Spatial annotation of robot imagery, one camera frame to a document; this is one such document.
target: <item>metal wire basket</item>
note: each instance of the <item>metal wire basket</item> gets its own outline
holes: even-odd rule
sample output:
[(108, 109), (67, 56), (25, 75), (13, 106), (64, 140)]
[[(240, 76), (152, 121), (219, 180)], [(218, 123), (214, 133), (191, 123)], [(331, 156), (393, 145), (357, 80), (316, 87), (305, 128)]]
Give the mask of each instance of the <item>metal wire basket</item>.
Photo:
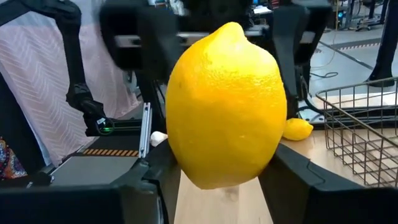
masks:
[(397, 187), (397, 78), (317, 93), (323, 103), (326, 147), (364, 186)]

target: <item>colorful patterned cloth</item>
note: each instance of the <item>colorful patterned cloth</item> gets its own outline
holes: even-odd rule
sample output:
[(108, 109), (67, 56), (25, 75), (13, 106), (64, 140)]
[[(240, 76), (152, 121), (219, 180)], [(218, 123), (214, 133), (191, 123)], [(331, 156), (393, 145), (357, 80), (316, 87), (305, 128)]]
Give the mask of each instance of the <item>colorful patterned cloth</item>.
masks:
[(0, 180), (14, 179), (27, 175), (18, 158), (7, 145), (7, 142), (0, 137)]

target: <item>pink fabric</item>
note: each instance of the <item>pink fabric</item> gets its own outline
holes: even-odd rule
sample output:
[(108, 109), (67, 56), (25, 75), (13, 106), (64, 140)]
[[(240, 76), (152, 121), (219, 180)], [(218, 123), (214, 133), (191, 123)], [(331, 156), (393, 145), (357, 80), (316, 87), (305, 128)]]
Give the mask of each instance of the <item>pink fabric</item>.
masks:
[[(62, 36), (54, 21), (48, 21), (53, 25), (0, 27), (0, 72), (58, 165), (92, 138), (85, 136), (82, 113), (65, 101), (69, 78)], [(104, 104), (107, 116), (118, 118), (137, 107), (95, 25), (81, 27), (80, 44), (87, 84), (94, 99)]]

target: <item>lemon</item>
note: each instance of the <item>lemon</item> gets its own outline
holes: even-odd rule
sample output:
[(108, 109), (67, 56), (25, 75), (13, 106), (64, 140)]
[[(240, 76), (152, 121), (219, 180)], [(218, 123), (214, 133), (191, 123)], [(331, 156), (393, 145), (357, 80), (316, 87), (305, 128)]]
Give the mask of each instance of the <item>lemon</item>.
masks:
[(169, 144), (201, 189), (257, 177), (284, 131), (287, 103), (275, 58), (230, 22), (179, 58), (167, 86)]
[(303, 119), (290, 118), (286, 121), (283, 137), (292, 141), (301, 141), (311, 135), (313, 126)]

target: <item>wooden table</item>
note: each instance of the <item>wooden table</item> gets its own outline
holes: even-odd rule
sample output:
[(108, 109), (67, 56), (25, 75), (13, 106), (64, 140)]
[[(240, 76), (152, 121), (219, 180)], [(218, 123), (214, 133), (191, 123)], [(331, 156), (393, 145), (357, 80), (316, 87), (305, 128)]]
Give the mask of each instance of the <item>wooden table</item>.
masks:
[[(352, 100), (353, 96), (344, 96), (344, 100)], [(340, 100), (329, 97), (331, 101)], [(314, 100), (322, 108), (320, 100)], [(356, 106), (363, 106), (366, 100), (356, 100)], [(373, 105), (380, 105), (380, 98), (371, 100)], [(385, 104), (395, 104), (395, 95), (383, 98)], [(348, 102), (342, 107), (350, 107)], [(314, 131), (304, 141), (291, 142), (282, 140), (282, 144), (310, 158), (312, 162), (343, 177), (359, 182), (341, 160), (335, 158), (326, 149), (325, 132)], [(185, 174), (181, 176), (178, 194), (175, 224), (270, 224), (272, 223), (266, 201), (262, 194), (258, 179), (228, 189), (200, 190), (195, 187)]]

